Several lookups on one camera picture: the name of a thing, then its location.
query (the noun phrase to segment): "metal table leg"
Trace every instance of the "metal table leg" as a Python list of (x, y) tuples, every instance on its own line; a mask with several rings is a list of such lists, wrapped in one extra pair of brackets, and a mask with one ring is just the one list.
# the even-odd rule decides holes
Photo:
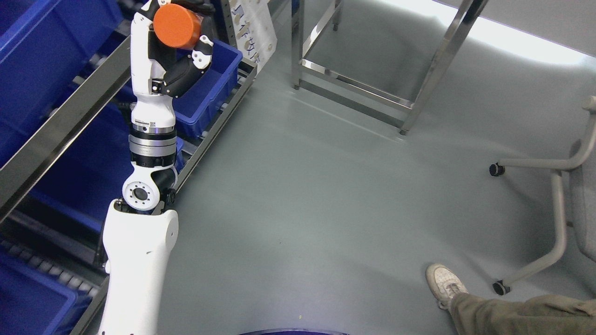
[[(488, 0), (463, 0), (455, 18), (447, 29), (443, 38), (442, 44), (438, 47), (433, 61), (427, 71), (425, 80), (420, 87), (416, 99), (410, 101), (390, 94), (381, 89), (375, 88), (366, 83), (360, 82), (356, 79), (345, 76), (341, 73), (335, 72), (325, 66), (316, 64), (307, 59), (308, 54), (316, 45), (318, 38), (325, 31), (325, 29), (332, 23), (333, 30), (337, 31), (337, 27), (341, 20), (341, 10), (343, 6), (342, 0), (333, 0), (329, 8), (325, 11), (320, 21), (312, 29), (310, 34), (304, 38), (304, 6), (305, 0), (293, 0), (292, 6), (292, 85), (294, 89), (304, 87), (309, 91), (337, 101), (350, 108), (354, 108), (361, 113), (369, 115), (382, 122), (388, 123), (399, 129), (400, 134), (406, 135), (412, 128), (418, 115), (426, 105), (426, 102), (432, 96), (432, 92), (437, 87), (441, 78), (445, 75), (447, 68), (454, 59), (457, 51), (465, 41), (472, 25), (484, 9)], [(349, 91), (360, 94), (372, 101), (382, 103), (386, 106), (399, 110), (407, 115), (406, 118), (398, 119), (389, 116), (380, 111), (375, 110), (372, 105), (356, 103), (355, 101), (342, 97), (341, 94), (331, 92), (323, 89), (320, 86), (307, 82), (303, 79), (302, 74), (307, 73), (322, 79), (326, 82), (333, 83), (339, 88), (347, 89)]]

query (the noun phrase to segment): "person's leg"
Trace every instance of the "person's leg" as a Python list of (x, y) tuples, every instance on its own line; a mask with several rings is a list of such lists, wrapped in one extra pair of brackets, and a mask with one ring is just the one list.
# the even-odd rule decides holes
[(428, 268), (427, 281), (439, 307), (449, 308), (460, 335), (596, 335), (596, 300), (563, 296), (541, 296), (525, 303), (485, 300), (468, 294), (459, 278), (441, 264)]

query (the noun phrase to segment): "chair leg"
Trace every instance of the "chair leg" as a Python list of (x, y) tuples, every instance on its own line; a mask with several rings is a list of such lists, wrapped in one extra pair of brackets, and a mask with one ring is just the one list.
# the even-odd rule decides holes
[(563, 203), (563, 179), (561, 171), (551, 171), (551, 187), (552, 187), (552, 205), (554, 208), (555, 219), (555, 245), (552, 250), (543, 257), (534, 262), (524, 266), (516, 273), (505, 277), (502, 280), (495, 282), (492, 286), (495, 292), (499, 295), (505, 295), (511, 291), (511, 285), (518, 280), (525, 279), (532, 276), (547, 267), (555, 264), (565, 252), (567, 247), (567, 231), (565, 221), (565, 208)]

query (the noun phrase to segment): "metal ring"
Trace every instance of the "metal ring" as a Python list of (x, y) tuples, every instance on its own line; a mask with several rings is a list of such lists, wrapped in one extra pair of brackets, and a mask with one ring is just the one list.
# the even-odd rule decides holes
[(165, 147), (167, 145), (176, 144), (176, 137), (168, 139), (144, 139), (135, 137), (133, 135), (128, 135), (128, 141), (147, 147)]
[(129, 144), (132, 153), (146, 157), (164, 157), (176, 153), (176, 144), (166, 145), (164, 147), (151, 147), (139, 145), (134, 142), (130, 142)]
[(168, 133), (168, 132), (171, 132), (172, 130), (174, 130), (174, 127), (171, 126), (171, 127), (166, 127), (166, 128), (155, 128), (155, 127), (140, 126), (140, 125), (133, 123), (132, 129), (134, 129), (136, 131), (140, 131), (140, 132), (145, 132), (148, 134), (165, 134), (165, 133)]

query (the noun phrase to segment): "chair caster wheel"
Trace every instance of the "chair caster wheel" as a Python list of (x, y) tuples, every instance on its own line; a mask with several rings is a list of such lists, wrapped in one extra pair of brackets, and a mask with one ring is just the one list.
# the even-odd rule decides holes
[(492, 289), (495, 290), (495, 293), (500, 296), (504, 296), (505, 294), (511, 292), (511, 287), (504, 286), (502, 280), (494, 282), (492, 284)]
[(495, 163), (488, 168), (488, 172), (491, 173), (491, 176), (498, 177), (505, 174), (505, 166), (499, 165), (499, 163)]

